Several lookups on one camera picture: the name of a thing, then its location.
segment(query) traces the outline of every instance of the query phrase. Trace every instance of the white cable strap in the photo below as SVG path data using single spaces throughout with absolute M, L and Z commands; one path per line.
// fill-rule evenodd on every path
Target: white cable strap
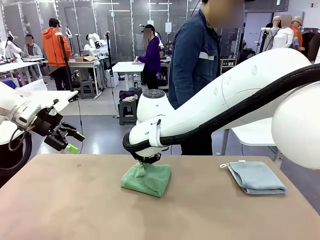
M 160 143 L 160 123 L 161 119 L 158 120 L 158 122 L 152 123 L 150 125 L 150 130 L 149 130 L 149 143 L 151 147 L 164 147 Z

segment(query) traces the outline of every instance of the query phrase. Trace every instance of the black cap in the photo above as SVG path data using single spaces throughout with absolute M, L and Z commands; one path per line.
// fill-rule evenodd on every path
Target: black cap
M 153 31 L 153 34 L 155 34 L 156 29 L 154 26 L 152 26 L 151 24 L 147 24 L 145 27 L 145 29 L 151 29 Z
M 53 17 L 49 19 L 49 27 L 54 27 L 54 28 L 56 28 L 57 25 L 58 25 L 59 28 L 60 28 L 60 22 L 59 22 L 58 19 L 53 18 Z

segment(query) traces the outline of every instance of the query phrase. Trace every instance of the glass wall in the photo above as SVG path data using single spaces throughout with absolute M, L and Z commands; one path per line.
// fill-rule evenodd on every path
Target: glass wall
M 73 52 L 79 54 L 88 43 L 86 35 L 97 32 L 106 39 L 109 32 L 111 60 L 132 61 L 144 54 L 148 41 L 144 40 L 142 26 L 153 23 L 163 45 L 171 41 L 183 22 L 192 13 L 197 14 L 199 0 L 2 0 L 6 31 L 18 37 L 16 43 L 25 44 L 25 34 L 32 34 L 42 47 L 42 31 L 49 27 L 50 18 L 58 18 L 61 31 L 69 27 Z M 166 22 L 172 24 L 172 33 L 166 33 Z M 222 54 L 237 52 L 238 28 L 219 29 L 222 32 Z

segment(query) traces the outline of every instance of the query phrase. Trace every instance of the person in purple jacket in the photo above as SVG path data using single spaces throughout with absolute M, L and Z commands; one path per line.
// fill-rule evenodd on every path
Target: person in purple jacket
M 135 62 L 140 61 L 144 63 L 143 75 L 146 79 L 146 85 L 148 89 L 158 89 L 157 73 L 161 69 L 160 61 L 160 40 L 155 36 L 155 28 L 151 24 L 145 26 L 146 29 L 151 29 L 151 37 L 148 47 L 146 49 L 145 56 L 136 56 Z

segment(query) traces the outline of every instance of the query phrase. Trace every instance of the cardboard box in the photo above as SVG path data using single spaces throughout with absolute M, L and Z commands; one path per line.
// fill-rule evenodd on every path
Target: cardboard box
M 75 57 L 74 60 L 76 62 L 92 62 L 98 60 L 98 58 L 96 56 L 78 56 Z

